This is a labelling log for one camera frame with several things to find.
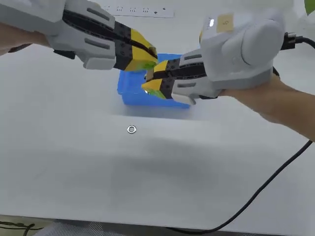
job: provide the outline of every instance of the power strip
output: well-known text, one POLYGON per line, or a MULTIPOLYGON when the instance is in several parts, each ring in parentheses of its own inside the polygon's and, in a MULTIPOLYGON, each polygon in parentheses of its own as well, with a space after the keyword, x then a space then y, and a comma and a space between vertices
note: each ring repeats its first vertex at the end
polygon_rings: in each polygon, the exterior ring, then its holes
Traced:
POLYGON ((113 16, 136 16, 154 18, 174 18, 175 12, 168 7, 102 5, 100 6, 113 16))

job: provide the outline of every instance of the white tabletop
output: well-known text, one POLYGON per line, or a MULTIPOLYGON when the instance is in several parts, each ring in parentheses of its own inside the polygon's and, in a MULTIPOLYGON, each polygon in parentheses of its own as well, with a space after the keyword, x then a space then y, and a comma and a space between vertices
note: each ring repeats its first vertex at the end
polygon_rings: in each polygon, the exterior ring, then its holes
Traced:
MULTIPOLYGON (((184 53, 198 45, 210 5, 180 2, 174 19, 119 20, 160 52, 184 53)), ((315 93, 309 49, 281 52, 275 66, 287 84, 315 93)), ((0 65, 4 215, 212 228, 307 141, 231 98, 189 110, 126 107, 117 70, 87 71, 41 47, 0 65)), ((311 147, 225 230, 314 235, 314 156, 311 147)))

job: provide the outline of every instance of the blue container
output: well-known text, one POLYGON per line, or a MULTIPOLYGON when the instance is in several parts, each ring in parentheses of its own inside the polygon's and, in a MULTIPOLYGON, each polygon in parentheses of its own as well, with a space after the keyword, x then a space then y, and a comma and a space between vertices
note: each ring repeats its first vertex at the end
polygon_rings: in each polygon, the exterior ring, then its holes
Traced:
MULTIPOLYGON (((159 62, 180 58, 178 54, 158 54, 159 62)), ((117 92, 122 96, 126 105, 161 106, 189 108, 190 105, 175 102, 173 99, 161 99, 144 92, 141 85, 145 82, 146 70, 137 72, 121 71, 118 80, 117 92)))

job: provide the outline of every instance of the human arm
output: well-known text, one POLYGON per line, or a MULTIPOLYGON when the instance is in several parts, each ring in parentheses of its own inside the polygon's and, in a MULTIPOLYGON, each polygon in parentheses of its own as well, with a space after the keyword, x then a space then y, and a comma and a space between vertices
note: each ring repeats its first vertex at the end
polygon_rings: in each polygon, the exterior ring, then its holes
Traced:
POLYGON ((225 90, 268 121, 285 125, 315 141, 315 96, 285 85, 273 74, 269 83, 253 89, 225 90))
POLYGON ((0 23, 0 56, 9 52, 11 48, 19 47, 24 44, 38 44, 49 47, 43 34, 28 32, 0 23))

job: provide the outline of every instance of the floor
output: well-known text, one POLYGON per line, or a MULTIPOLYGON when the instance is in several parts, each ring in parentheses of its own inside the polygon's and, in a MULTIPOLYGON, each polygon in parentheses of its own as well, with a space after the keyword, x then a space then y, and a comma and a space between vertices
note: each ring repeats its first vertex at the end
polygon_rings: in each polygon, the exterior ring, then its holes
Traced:
MULTIPOLYGON (((34 228, 43 228, 52 223, 50 220, 43 220, 43 219, 32 219, 32 218, 25 218, 25 217, 9 217, 9 216, 0 216, 1 222, 12 222, 12 223, 23 223, 25 225, 35 224, 34 228)), ((14 226, 5 226, 0 223, 0 227, 5 228, 18 228, 14 226)), ((1 229, 0 228, 0 236, 22 236, 24 230, 8 230, 8 229, 1 229)), ((28 236, 33 236, 36 231, 29 231, 28 236)))

